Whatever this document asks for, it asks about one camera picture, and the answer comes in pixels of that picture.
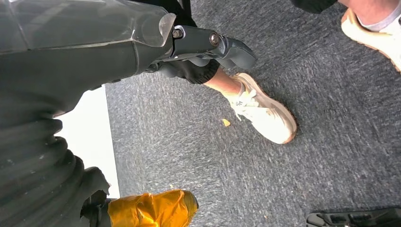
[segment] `sneaker sole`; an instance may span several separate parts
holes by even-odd
[[[347,12],[342,16],[342,18],[341,18],[341,23],[344,23],[344,22],[348,19],[348,16],[349,16],[349,12],[347,11]],[[358,41],[358,40],[356,40],[356,39],[353,39],[353,38],[351,38],[351,37],[349,37],[349,38],[352,39],[353,41],[359,43],[359,44],[362,44],[362,45],[364,45],[364,46],[366,46],[366,47],[369,47],[370,49],[373,49],[373,50],[375,50],[375,51],[380,52],[382,55],[384,55],[386,58],[388,58],[388,59],[391,61],[392,65],[395,67],[395,69],[397,70],[397,72],[401,73],[401,70],[397,67],[397,65],[394,63],[394,61],[393,61],[386,53],[384,53],[383,51],[381,51],[381,50],[379,50],[379,49],[377,49],[377,48],[375,48],[375,47],[373,47],[373,46],[364,44],[364,43],[362,43],[362,42],[360,42],[360,41]]]
[[[284,141],[282,144],[289,143],[296,135],[296,132],[298,130],[298,127],[296,125],[295,117],[293,114],[280,102],[270,98],[262,89],[261,87],[256,83],[256,81],[249,76],[246,73],[243,73],[243,76],[239,76],[241,73],[237,74],[234,79],[239,80],[242,83],[245,84],[250,84],[253,88],[256,89],[256,91],[260,94],[264,94],[265,98],[267,98],[270,102],[272,102],[278,109],[280,109],[286,117],[289,119],[291,126],[294,128],[294,131],[292,132],[291,136],[288,138],[288,140]]]

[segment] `leg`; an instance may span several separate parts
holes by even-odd
[[[176,25],[196,26],[177,0],[136,0],[164,7],[175,13]],[[282,144],[293,139],[296,123],[291,113],[279,102],[268,97],[247,74],[228,76],[217,61],[211,60],[205,67],[198,67],[190,61],[170,61],[178,70],[179,78],[193,84],[204,84],[219,91],[231,104],[237,116],[243,115],[252,121],[264,137]]]
[[[350,8],[362,24],[372,25],[386,19],[397,8],[400,0],[339,0],[339,2]]]
[[[345,35],[379,50],[401,69],[401,0],[340,0],[349,9],[341,20]]]

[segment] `gray carpet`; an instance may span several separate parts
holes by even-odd
[[[193,0],[192,10],[255,50],[248,73],[299,132],[275,145],[217,92],[181,79],[107,85],[121,196],[191,190],[194,227],[300,227],[312,211],[401,205],[401,76],[341,32],[343,7],[317,16],[288,0]]]

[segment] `white wall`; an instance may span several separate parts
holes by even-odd
[[[83,160],[85,168],[99,167],[111,184],[109,197],[119,198],[105,87],[86,92],[73,111],[58,119],[63,130],[57,136],[67,140],[68,148]]]

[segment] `black pants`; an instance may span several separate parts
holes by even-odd
[[[310,13],[321,13],[337,0],[291,0],[294,6]]]
[[[190,15],[181,8],[181,5],[177,0],[135,0],[136,2],[143,2],[147,4],[157,5],[163,7],[170,13],[177,15],[174,25],[186,25],[196,27],[195,21]],[[177,75],[183,79],[186,79],[193,84],[204,84],[208,82],[215,74],[220,64],[216,60],[211,60],[209,64],[204,67],[199,67],[192,64],[190,61],[171,61],[168,64],[172,64],[177,68],[181,74]]]

